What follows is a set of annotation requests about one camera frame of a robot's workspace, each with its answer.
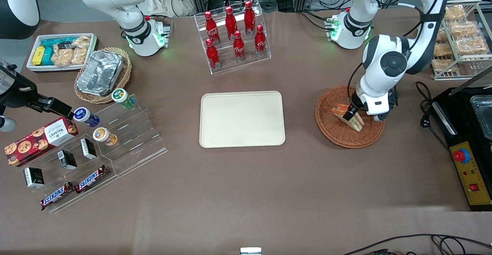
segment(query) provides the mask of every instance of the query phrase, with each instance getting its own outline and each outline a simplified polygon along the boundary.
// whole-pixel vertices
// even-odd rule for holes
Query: white storage box
[[[32,57],[34,57],[34,53],[36,49],[41,45],[43,40],[46,39],[56,39],[56,38],[66,38],[66,37],[79,37],[79,36],[87,36],[91,38],[91,42],[89,43],[89,48],[87,50],[86,59],[84,64],[87,63],[87,60],[91,56],[91,53],[95,50],[95,45],[97,43],[97,37],[93,33],[74,33],[74,34],[50,34],[50,35],[40,35],[36,38],[34,42],[34,46],[32,47],[28,62],[26,67],[35,73],[52,73],[52,72],[60,72],[60,71],[77,71],[84,66],[82,65],[69,65],[69,66],[35,66],[32,64]]]

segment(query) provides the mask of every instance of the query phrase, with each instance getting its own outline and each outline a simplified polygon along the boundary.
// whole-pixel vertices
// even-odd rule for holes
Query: control panel
[[[492,204],[468,141],[449,148],[470,205]]]

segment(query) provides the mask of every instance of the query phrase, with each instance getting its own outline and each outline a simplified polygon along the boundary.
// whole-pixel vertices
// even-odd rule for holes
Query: bottle with green cap
[[[125,109],[132,109],[135,104],[133,98],[131,98],[128,92],[123,88],[115,89],[113,94],[111,94],[111,98],[113,98],[113,101],[116,103],[121,104]]]

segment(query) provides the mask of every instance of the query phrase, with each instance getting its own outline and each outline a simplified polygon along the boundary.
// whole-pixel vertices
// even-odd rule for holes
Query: cookie image
[[[15,143],[11,143],[5,147],[5,154],[7,155],[12,154],[16,149],[17,149],[17,145]]]
[[[44,127],[41,127],[40,129],[38,129],[38,130],[34,131],[34,132],[32,133],[32,136],[34,136],[34,137],[39,137],[39,136],[41,136],[43,133],[44,133]]]
[[[30,150],[30,148],[31,148],[30,141],[23,141],[22,143],[19,144],[19,148],[17,148],[17,150],[19,150],[20,153],[26,153]]]
[[[17,156],[14,155],[8,159],[8,164],[11,166],[17,166],[19,164],[19,159],[17,159]]]
[[[68,133],[75,133],[77,132],[77,128],[75,126],[68,126]]]
[[[39,140],[39,150],[44,150],[48,147],[48,142],[46,140]]]

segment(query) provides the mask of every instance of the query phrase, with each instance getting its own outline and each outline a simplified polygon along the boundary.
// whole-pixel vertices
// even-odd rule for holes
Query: sandwich
[[[332,109],[332,113],[353,130],[360,132],[362,130],[362,127],[364,126],[364,121],[362,120],[359,113],[355,113],[350,121],[343,118],[343,115],[345,115],[345,113],[348,111],[348,108],[349,106],[346,104],[337,104],[337,106]]]

